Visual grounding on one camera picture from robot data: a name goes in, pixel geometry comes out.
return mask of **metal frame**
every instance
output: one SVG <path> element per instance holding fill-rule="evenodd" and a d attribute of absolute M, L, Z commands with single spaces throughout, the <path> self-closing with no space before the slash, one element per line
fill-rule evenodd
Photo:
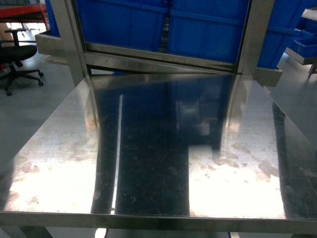
<path fill-rule="evenodd" d="M 290 48 L 286 48 L 285 53 L 288 54 L 290 57 L 292 57 L 294 60 L 296 60 L 301 65 L 308 65 L 308 64 L 312 65 L 311 68 L 309 69 L 307 80 L 309 80 L 311 78 L 312 74 L 317 73 L 317 57 L 305 58 L 305 57 L 302 57 L 301 55 L 299 55 L 298 53 L 294 52 Z"/>
<path fill-rule="evenodd" d="M 84 58 L 85 44 L 74 0 L 51 0 L 62 44 L 75 86 L 90 73 Z"/>
<path fill-rule="evenodd" d="M 131 72 L 190 73 L 193 71 L 254 75 L 274 0 L 250 0 L 237 64 L 86 43 L 75 0 L 51 0 L 51 4 L 73 80 L 77 85 L 86 74 L 90 73 L 86 64 Z"/>
<path fill-rule="evenodd" d="M 254 75 L 275 0 L 250 0 L 236 73 Z"/>

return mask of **stainless steel table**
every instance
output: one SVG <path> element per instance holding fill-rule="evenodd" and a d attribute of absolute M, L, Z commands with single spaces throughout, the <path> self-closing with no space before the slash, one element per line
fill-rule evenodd
<path fill-rule="evenodd" d="M 0 171 L 0 225 L 317 234 L 316 150 L 248 76 L 86 78 Z"/>

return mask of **black office chair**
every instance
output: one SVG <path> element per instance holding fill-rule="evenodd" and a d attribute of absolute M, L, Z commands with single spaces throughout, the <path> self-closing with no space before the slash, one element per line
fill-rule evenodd
<path fill-rule="evenodd" d="M 14 46 L 9 47 L 2 47 L 0 43 L 0 64 L 7 63 L 9 64 L 9 67 L 11 69 L 11 72 L 8 74 L 0 77 L 0 80 L 7 79 L 8 81 L 4 85 L 4 90 L 6 95 L 10 96 L 12 93 L 9 91 L 9 86 L 12 84 L 14 79 L 22 77 L 22 78 L 28 78 L 28 79 L 34 79 L 38 81 L 38 84 L 40 86 L 43 86 L 44 83 L 37 77 L 33 77 L 30 75 L 27 75 L 28 73 L 37 72 L 40 77 L 42 77 L 44 74 L 40 72 L 38 69 L 35 70 L 21 70 L 17 71 L 14 67 L 14 64 L 16 64 L 18 67 L 22 67 L 23 64 L 21 63 L 21 60 L 26 60 L 33 55 L 35 55 L 37 51 L 37 47 L 33 45 L 27 45 L 27 46 L 19 46 L 18 41 L 18 32 L 19 31 L 26 31 L 25 29 L 17 29 L 17 30 L 6 30 L 6 33 L 12 33 L 13 35 L 13 41 Z"/>

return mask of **blue storage crate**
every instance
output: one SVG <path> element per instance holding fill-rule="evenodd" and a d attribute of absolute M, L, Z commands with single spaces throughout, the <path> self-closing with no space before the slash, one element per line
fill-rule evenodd
<path fill-rule="evenodd" d="M 275 0 L 269 26 L 294 29 L 307 4 L 308 0 Z"/>
<path fill-rule="evenodd" d="M 317 0 L 308 0 L 306 8 L 316 7 Z"/>
<path fill-rule="evenodd" d="M 201 15 L 245 20 L 249 0 L 174 0 L 172 9 Z"/>
<path fill-rule="evenodd" d="M 50 0 L 45 0 L 52 36 L 60 36 Z"/>
<path fill-rule="evenodd" d="M 311 33 L 311 32 L 307 32 L 307 31 L 304 31 L 304 30 L 300 31 L 300 30 L 297 30 L 297 29 L 295 29 L 295 30 L 296 30 L 296 33 L 298 33 L 298 34 L 294 35 L 292 37 L 292 40 L 291 40 L 290 44 L 288 45 L 288 48 L 290 48 L 290 49 L 294 49 L 295 48 L 295 40 L 306 39 L 306 38 L 314 36 L 314 34 Z"/>
<path fill-rule="evenodd" d="M 317 37 L 295 41 L 294 51 L 302 57 L 317 57 Z"/>
<path fill-rule="evenodd" d="M 167 52 L 236 62 L 244 21 L 170 11 Z"/>
<path fill-rule="evenodd" d="M 160 6 L 160 7 L 168 6 L 167 0 L 127 0 L 127 1 L 151 5 L 151 6 Z"/>
<path fill-rule="evenodd" d="M 296 32 L 288 28 L 268 26 L 258 67 L 276 68 Z"/>
<path fill-rule="evenodd" d="M 317 28 L 302 30 L 303 33 L 311 36 L 317 36 Z"/>
<path fill-rule="evenodd" d="M 85 41 L 157 51 L 167 8 L 126 0 L 77 0 Z"/>

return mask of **gray floor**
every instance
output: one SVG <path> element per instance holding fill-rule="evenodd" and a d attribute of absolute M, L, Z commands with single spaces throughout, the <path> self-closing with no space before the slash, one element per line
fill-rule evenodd
<path fill-rule="evenodd" d="M 68 66 L 42 62 L 47 56 L 35 55 L 25 60 L 25 69 L 39 68 L 44 87 L 36 81 L 17 79 L 11 90 L 4 93 L 0 81 L 0 164 L 4 158 L 13 158 L 29 138 L 45 122 L 74 88 Z M 317 75 L 307 80 L 310 66 L 302 66 L 288 55 L 278 66 L 283 75 L 271 96 L 317 148 Z M 54 238 L 94 237 L 94 229 L 49 228 Z"/>

